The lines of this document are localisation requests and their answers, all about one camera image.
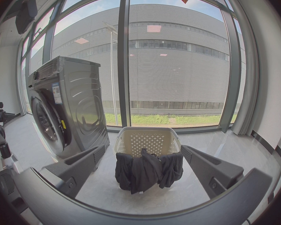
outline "white wall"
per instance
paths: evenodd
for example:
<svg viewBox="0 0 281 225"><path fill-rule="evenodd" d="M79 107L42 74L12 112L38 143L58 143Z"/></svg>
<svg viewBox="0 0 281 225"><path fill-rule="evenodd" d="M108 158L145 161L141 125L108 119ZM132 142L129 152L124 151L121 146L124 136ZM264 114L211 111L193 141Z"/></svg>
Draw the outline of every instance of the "white wall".
<svg viewBox="0 0 281 225"><path fill-rule="evenodd" d="M16 60L18 46L0 47L0 102L4 111L20 112L16 91Z"/></svg>
<svg viewBox="0 0 281 225"><path fill-rule="evenodd" d="M259 90L253 130L273 148L281 139L281 19L267 0L240 0L255 35Z"/></svg>

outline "front-load washing machine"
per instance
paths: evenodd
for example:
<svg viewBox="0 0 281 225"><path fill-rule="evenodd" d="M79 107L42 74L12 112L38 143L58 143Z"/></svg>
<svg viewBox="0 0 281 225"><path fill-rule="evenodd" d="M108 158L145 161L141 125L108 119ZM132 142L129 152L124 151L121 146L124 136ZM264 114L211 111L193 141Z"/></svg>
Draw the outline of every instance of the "front-load washing machine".
<svg viewBox="0 0 281 225"><path fill-rule="evenodd" d="M100 64L59 56L28 78L34 120L52 152L67 158L109 145L99 82Z"/></svg>

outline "washing machine door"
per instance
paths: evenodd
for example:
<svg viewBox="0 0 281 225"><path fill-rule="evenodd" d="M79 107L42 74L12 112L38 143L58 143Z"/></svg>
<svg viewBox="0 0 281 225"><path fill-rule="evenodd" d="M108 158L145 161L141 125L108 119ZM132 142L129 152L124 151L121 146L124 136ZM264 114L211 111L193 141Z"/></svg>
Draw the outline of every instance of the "washing machine door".
<svg viewBox="0 0 281 225"><path fill-rule="evenodd" d="M65 147L64 136L56 114L41 94L32 101L32 114L51 150L60 155Z"/></svg>

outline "street lamp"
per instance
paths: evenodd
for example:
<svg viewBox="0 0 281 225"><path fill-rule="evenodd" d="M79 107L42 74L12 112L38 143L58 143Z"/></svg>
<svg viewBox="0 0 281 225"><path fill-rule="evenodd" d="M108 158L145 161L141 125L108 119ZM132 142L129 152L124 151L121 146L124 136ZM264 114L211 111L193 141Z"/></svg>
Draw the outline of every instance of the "street lamp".
<svg viewBox="0 0 281 225"><path fill-rule="evenodd" d="M113 107L114 107L114 116L116 118L116 125L118 126L118 116L117 116L117 112L116 112L116 96L114 93L114 79L113 79L113 62L112 62L112 50L113 50L113 38L112 38L112 34L114 33L115 35L118 35L118 32L116 30L116 28L113 25L110 25L106 22L104 22L104 24L106 25L106 28L108 31L110 31L111 34L111 39L110 39L110 63L111 63L111 88L112 88L112 99L113 99Z"/></svg>

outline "white laundry basket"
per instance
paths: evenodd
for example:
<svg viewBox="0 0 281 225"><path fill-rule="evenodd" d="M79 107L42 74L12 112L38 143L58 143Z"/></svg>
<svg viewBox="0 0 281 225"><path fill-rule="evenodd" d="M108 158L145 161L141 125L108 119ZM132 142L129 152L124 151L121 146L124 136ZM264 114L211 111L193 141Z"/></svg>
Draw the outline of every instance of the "white laundry basket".
<svg viewBox="0 0 281 225"><path fill-rule="evenodd" d="M176 132L167 127L124 127L116 138L113 152L141 157L142 148L157 156L180 152Z"/></svg>

